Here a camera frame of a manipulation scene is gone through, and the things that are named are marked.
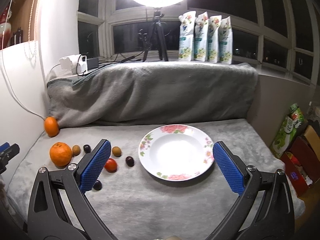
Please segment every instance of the tangerine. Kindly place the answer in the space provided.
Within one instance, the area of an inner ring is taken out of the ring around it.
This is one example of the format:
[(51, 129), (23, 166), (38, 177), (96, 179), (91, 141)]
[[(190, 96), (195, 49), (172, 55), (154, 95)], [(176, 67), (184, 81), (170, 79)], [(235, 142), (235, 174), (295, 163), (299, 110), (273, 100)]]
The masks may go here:
[(55, 137), (59, 133), (57, 120), (52, 116), (47, 117), (44, 121), (44, 129), (48, 136)]
[(72, 150), (67, 144), (57, 142), (52, 145), (50, 149), (50, 159), (56, 166), (66, 166), (71, 161), (71, 158)]

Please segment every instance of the tripod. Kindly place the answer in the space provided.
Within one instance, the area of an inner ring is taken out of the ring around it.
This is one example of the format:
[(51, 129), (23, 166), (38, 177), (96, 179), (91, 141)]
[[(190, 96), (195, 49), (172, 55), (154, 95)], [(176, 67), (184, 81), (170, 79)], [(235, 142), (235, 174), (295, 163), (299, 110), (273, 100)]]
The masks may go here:
[(160, 11), (155, 11), (153, 13), (153, 19), (152, 19), (152, 25), (149, 28), (149, 32), (146, 39), (142, 39), (142, 42), (144, 43), (144, 56), (143, 56), (143, 62), (146, 61), (148, 52), (151, 49), (151, 38), (153, 34), (155, 33), (157, 35), (157, 41), (158, 41), (158, 52), (159, 52), (159, 58), (160, 60), (169, 61), (168, 60), (168, 53), (167, 53), (167, 46), (165, 44), (164, 39), (164, 32), (162, 28), (161, 18), (164, 16), (164, 14), (161, 14)]

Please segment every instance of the plate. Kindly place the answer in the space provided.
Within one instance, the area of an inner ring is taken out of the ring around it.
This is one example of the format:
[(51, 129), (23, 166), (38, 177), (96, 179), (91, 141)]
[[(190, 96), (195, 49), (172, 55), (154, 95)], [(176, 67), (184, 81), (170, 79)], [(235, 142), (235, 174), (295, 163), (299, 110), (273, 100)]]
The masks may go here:
[(169, 181), (200, 176), (214, 162), (211, 138), (198, 128), (172, 124), (147, 133), (138, 148), (143, 167)]

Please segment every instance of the red tomato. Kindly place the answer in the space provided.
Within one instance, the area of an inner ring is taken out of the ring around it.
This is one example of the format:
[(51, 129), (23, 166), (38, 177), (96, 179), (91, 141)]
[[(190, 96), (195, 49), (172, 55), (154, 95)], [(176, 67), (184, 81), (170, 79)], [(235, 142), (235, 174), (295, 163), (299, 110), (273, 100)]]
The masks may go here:
[(104, 167), (108, 172), (115, 172), (118, 168), (118, 165), (114, 159), (109, 158)]

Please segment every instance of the white cable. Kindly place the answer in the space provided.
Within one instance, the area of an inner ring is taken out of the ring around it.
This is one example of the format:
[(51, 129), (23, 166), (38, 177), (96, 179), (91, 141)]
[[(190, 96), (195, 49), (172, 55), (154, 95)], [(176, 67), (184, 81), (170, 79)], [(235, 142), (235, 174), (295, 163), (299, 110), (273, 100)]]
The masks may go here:
[(56, 66), (59, 66), (60, 64), (57, 64), (57, 65), (55, 65), (54, 67), (52, 67), (52, 69), (50, 69), (50, 71), (49, 71), (49, 73), (47, 74), (47, 77), (45, 78), (45, 81), (46, 81), (46, 83), (45, 83), (45, 86), (47, 87), (47, 83), (48, 83), (48, 79), (49, 79), (49, 75), (50, 75), (50, 72), (56, 67)]
[[(7, 21), (8, 21), (8, 16), (9, 16), (9, 11), (10, 11), (10, 8), (11, 8), (11, 4), (12, 4), (12, 0), (10, 1), (10, 5), (9, 5), (9, 9), (8, 9), (8, 14), (7, 14), (7, 18), (5, 20), (5, 24), (4, 24), (4, 31), (5, 31), (5, 28), (6, 28), (6, 25), (7, 25)], [(39, 114), (36, 114), (32, 111), (30, 111), (29, 109), (27, 109), (18, 99), (18, 97), (16, 96), (16, 94), (14, 93), (13, 91), (13, 88), (12, 88), (12, 85), (11, 85), (11, 82), (9, 80), (9, 76), (7, 74), (7, 70), (5, 69), (4, 67), (4, 54), (3, 54), (3, 44), (4, 44), (4, 31), (2, 32), (2, 46), (1, 46), (1, 53), (2, 53), (2, 63), (3, 63), (3, 70), (4, 70), (4, 73), (5, 73), (5, 81), (6, 81), (6, 85), (7, 85), (7, 88), (9, 90), (9, 93), (10, 95), (12, 96), (12, 98), (24, 109), (26, 110), (27, 112), (31, 113), (31, 114), (34, 114), (36, 116), (39, 116), (40, 118), (42, 118), (43, 120), (45, 120), (45, 117), (39, 115)]]
[(35, 3), (35, 0), (32, 1), (32, 5), (31, 5), (31, 12), (30, 12), (30, 19), (29, 19), (29, 30), (28, 30), (28, 41), (30, 41), (30, 27), (31, 27), (31, 18), (32, 18), (32, 11), (33, 11), (34, 3)]

